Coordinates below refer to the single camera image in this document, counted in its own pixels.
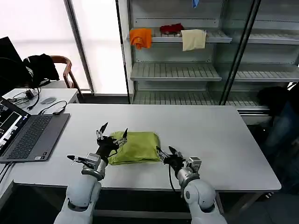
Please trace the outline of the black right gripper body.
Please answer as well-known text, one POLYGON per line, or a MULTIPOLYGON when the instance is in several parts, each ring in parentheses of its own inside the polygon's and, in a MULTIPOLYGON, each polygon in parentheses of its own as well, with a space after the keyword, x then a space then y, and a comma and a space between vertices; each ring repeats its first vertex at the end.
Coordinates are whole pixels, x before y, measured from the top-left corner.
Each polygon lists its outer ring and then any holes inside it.
POLYGON ((170 154, 168 157, 164 158, 164 164, 170 165, 175 171, 182 169, 184 162, 185 158, 176 154, 170 154))

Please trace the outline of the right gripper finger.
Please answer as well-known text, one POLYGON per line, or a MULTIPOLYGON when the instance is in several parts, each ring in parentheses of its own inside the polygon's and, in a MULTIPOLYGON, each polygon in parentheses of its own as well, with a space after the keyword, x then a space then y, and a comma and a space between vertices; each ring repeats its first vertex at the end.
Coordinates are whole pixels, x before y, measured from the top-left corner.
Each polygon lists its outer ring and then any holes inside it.
POLYGON ((168 154, 166 152, 164 152, 160 147, 156 146, 156 150, 157 150, 157 154, 160 158, 160 160, 165 163, 167 161, 168 158, 168 154))
POLYGON ((173 157, 173 156, 176 156, 176 157, 183 157, 181 152, 180 151, 177 151, 175 148, 171 147, 171 146, 168 146, 171 154, 169 154, 169 156, 173 157))

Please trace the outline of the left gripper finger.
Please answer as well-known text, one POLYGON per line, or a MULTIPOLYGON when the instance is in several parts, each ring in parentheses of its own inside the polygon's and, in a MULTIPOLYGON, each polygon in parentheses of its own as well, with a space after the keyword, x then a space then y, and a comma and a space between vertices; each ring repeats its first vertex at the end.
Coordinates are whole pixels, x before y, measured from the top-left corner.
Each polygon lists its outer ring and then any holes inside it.
POLYGON ((96 130, 97 140, 103 140, 104 139, 103 133, 104 133, 107 125, 108 125, 108 122, 105 123, 104 125, 102 125, 100 129, 96 130))
POLYGON ((128 129, 125 130, 125 132, 123 133, 123 135, 120 139, 114 141, 114 144, 116 144, 118 146, 123 146, 124 144, 126 144, 127 143, 127 134, 128 134, 128 129))

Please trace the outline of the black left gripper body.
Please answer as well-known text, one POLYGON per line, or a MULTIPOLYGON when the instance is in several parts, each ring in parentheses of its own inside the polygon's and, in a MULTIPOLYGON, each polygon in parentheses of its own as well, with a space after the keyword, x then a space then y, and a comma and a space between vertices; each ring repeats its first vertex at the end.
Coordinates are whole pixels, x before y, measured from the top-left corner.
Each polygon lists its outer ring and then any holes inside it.
POLYGON ((97 139, 99 148, 96 154, 99 155, 102 159, 107 159, 111 155, 111 152, 114 152, 112 153, 112 155, 117 154, 118 144, 116 142, 117 140, 110 136, 104 136, 103 139, 97 139))

